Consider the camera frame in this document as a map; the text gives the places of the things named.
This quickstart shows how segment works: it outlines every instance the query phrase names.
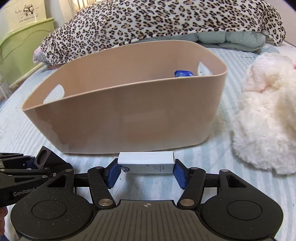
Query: white fluffy stuffed animal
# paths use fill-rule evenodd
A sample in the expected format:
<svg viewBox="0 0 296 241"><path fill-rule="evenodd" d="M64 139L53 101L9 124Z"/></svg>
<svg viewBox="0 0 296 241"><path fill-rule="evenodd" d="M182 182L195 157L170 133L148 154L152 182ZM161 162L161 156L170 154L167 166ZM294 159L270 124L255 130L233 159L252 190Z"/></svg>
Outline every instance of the white fluffy stuffed animal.
<svg viewBox="0 0 296 241"><path fill-rule="evenodd" d="M264 53L249 67L232 129L241 159L278 174L296 172L296 70L290 58Z"/></svg>

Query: beige plastic basket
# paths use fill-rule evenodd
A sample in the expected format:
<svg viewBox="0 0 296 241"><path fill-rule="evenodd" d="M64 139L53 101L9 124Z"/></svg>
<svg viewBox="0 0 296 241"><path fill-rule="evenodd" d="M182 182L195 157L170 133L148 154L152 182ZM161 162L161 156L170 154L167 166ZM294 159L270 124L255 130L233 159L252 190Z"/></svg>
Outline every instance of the beige plastic basket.
<svg viewBox="0 0 296 241"><path fill-rule="evenodd" d="M210 76L174 77L199 62ZM153 151L196 145L209 133L227 66L188 41L103 50L63 65L26 100L24 113L65 153ZM61 100L43 104L61 85Z"/></svg>

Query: white box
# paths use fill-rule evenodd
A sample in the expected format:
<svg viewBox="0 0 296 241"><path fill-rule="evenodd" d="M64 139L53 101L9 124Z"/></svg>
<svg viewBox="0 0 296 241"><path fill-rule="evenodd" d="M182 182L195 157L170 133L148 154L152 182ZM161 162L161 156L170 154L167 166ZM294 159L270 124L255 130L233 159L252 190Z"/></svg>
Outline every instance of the white box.
<svg viewBox="0 0 296 241"><path fill-rule="evenodd" d="M173 151L120 152L118 165L124 172L173 173L175 155Z"/></svg>

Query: striped bedsheet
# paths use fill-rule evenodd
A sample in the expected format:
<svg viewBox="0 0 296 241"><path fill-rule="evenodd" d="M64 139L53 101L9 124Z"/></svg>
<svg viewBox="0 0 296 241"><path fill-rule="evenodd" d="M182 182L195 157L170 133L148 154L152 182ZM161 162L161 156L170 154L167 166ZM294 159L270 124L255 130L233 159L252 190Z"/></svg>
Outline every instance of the striped bedsheet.
<svg viewBox="0 0 296 241"><path fill-rule="evenodd" d="M204 143L198 146L175 149L175 156L187 167L201 167L208 173L218 173L220 169L229 169L273 198L280 204L284 212L284 222L276 239L279 241L295 241L296 176L277 175L273 171L256 169L238 159L231 148L231 119L237 113L238 98L247 67L253 63L258 55L214 48L211 51L221 57L229 68L213 128L209 138ZM44 145L65 161L71 163L76 173L86 172L89 168L98 165L107 166L117 157L116 155L87 156L60 153L21 111L23 102L32 90L54 71L45 68L38 70L1 106L0 151L37 155ZM200 74L207 74L207 69L204 66L200 66ZM182 194L182 190L172 175L140 175L125 174L123 172L110 192L116 202L119 199L173 199L176 202ZM88 188L79 188L78 194L91 201ZM215 190L205 190L203 201L213 195L215 195ZM10 240L17 240L9 216L6 222L7 237Z"/></svg>

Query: white wall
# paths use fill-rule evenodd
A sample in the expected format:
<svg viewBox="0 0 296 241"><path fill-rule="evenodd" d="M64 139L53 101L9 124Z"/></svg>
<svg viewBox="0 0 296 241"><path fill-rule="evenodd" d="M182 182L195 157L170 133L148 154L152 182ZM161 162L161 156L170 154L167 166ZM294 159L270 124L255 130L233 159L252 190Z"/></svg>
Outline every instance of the white wall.
<svg viewBox="0 0 296 241"><path fill-rule="evenodd" d="M58 28L74 16L70 0L44 0L46 16L54 18L54 27Z"/></svg>
<svg viewBox="0 0 296 241"><path fill-rule="evenodd" d="M274 6L283 21L286 30L286 41L296 46L296 12L284 0L265 0Z"/></svg>

